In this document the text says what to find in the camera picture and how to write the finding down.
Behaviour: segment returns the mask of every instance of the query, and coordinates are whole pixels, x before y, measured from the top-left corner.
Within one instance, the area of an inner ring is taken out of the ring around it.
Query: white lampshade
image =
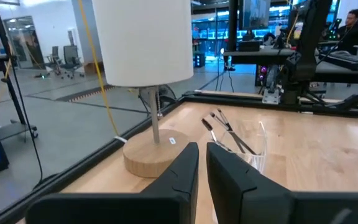
[[[193,76],[189,0],[94,0],[107,82],[153,86]]]

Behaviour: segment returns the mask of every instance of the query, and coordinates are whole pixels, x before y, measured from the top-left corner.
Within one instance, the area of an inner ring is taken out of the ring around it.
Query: wooden tabletop
[[[196,223],[201,224],[213,222],[213,204],[206,174],[206,143],[210,141],[210,135],[201,119],[206,118],[214,126],[217,136],[221,136],[223,128],[208,116],[217,107],[183,103],[160,121],[160,128],[181,131],[198,143],[200,166]],[[230,122],[263,122],[268,141],[264,172],[267,177],[292,190],[358,191],[358,119],[219,107]],[[120,149],[63,192],[140,192],[152,181],[126,171]]]

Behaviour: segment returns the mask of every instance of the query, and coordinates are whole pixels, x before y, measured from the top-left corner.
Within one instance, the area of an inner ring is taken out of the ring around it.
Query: lamp base
[[[151,131],[140,133],[124,145],[125,168],[139,177],[157,178],[189,143],[178,131],[160,129],[160,143],[154,143]]]

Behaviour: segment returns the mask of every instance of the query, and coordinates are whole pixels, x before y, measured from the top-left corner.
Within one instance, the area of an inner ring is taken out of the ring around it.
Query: metal lamp stem
[[[160,143],[160,133],[158,131],[158,116],[157,116],[157,102],[155,100],[157,86],[153,86],[150,88],[150,109],[151,109],[151,116],[152,116],[152,127],[153,127],[153,135],[154,135],[154,143]]]

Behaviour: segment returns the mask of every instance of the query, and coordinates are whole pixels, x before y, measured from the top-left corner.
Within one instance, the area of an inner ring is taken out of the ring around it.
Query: table lamp
[[[158,177],[188,144],[188,136],[158,129],[159,85],[193,76],[191,6],[187,0],[93,1],[104,71],[110,85],[148,88],[152,131],[124,145],[126,169]]]

